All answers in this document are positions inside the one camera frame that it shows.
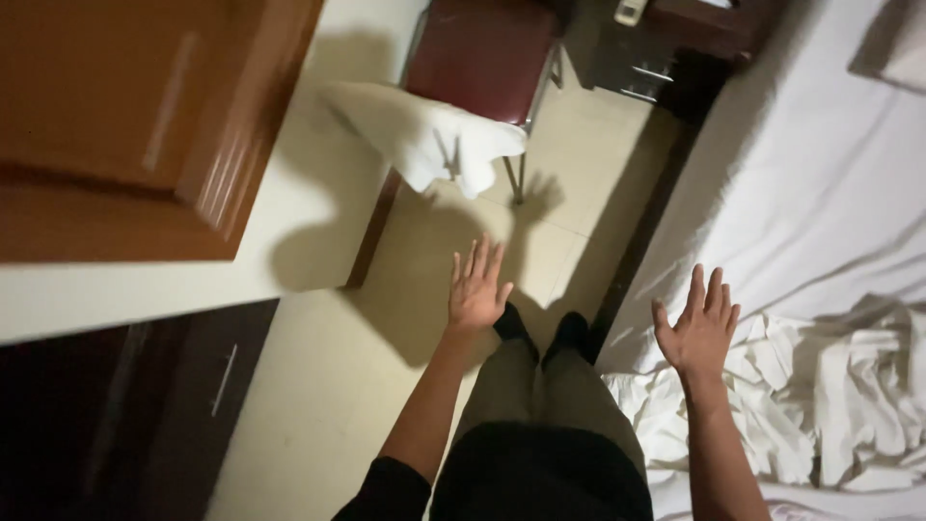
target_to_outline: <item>wooden cabinet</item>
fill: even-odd
[[[0,348],[0,518],[201,519],[277,302]]]
[[[321,3],[0,2],[0,261],[233,259]]]

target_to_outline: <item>hand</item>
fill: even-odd
[[[710,275],[705,298],[704,267],[701,264],[694,267],[688,303],[675,327],[669,326],[662,302],[653,301],[656,342],[682,380],[720,381],[733,330],[740,317],[740,305],[730,305],[730,285],[721,283],[722,276],[721,268]]]
[[[481,329],[502,316],[505,301],[514,285],[498,289],[498,272],[502,268],[505,247],[495,246],[489,259],[489,236],[473,240],[466,265],[460,270],[460,254],[454,253],[454,271],[450,279],[449,326]]]

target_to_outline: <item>left hand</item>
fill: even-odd
[[[454,253],[454,270],[450,278],[448,325],[472,329],[491,326],[502,316],[505,301],[514,285],[510,282],[498,288],[498,272],[502,268],[505,247],[495,245],[490,258],[488,234],[473,240],[466,264],[460,267],[460,254]]]

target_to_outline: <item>khaki pants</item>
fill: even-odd
[[[479,371],[453,442],[485,422],[536,421],[579,428],[617,444],[645,479],[643,450],[633,425],[594,368],[575,349],[557,353],[543,373],[543,408],[532,414],[535,368],[532,348],[524,340],[509,340],[499,346]]]

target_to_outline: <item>tile floor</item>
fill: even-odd
[[[512,300],[538,346],[565,311],[593,317],[677,126],[566,80],[546,90],[524,205],[508,206],[501,161],[475,200],[450,183],[405,189],[363,288],[282,300],[209,519],[330,518],[356,493],[440,335],[452,253],[482,230],[508,244],[503,278],[516,283]],[[457,415],[493,347],[487,333]]]

